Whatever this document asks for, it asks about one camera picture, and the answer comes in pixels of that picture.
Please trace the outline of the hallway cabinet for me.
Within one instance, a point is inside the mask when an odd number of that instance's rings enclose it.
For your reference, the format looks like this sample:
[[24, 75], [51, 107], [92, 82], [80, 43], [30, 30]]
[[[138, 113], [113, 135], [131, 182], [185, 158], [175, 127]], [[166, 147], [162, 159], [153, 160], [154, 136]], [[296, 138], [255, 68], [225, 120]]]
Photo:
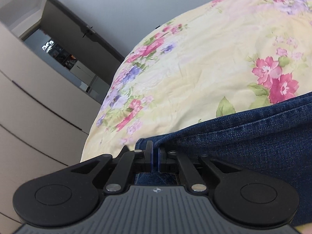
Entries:
[[103, 103], [109, 85], [49, 35], [37, 29], [24, 40], [24, 43], [56, 72], [98, 103]]

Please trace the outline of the dark brown door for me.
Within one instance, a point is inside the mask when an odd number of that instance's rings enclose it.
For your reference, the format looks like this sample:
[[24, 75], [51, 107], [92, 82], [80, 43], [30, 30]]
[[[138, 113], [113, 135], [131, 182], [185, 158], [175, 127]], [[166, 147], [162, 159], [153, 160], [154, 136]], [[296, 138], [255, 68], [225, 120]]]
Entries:
[[124, 60], [92, 26], [59, 0], [46, 0], [40, 25], [44, 32], [84, 63]]

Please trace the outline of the blue denim jeans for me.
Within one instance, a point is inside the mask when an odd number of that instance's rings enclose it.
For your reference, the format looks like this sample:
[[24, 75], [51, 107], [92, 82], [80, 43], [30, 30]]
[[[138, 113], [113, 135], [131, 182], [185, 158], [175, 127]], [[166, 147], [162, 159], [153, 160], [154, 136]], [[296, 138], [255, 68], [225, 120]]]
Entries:
[[311, 94], [152, 136], [154, 148], [207, 155], [291, 184], [294, 226], [311, 223]]

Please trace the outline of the floral yellow bed quilt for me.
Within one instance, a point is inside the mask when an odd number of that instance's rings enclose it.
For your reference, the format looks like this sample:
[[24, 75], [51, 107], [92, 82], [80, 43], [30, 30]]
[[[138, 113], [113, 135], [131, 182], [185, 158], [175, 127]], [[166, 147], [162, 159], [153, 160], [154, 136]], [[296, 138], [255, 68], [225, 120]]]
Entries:
[[213, 0], [160, 26], [128, 54], [82, 161], [308, 92], [311, 0]]

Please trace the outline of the beige wardrobe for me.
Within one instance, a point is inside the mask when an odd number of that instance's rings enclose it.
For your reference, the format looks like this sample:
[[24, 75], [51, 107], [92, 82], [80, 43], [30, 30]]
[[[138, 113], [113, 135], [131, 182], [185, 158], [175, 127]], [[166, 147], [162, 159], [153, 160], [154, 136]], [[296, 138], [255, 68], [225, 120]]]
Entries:
[[15, 190], [80, 161], [100, 105], [1, 26], [1, 233], [19, 217]]

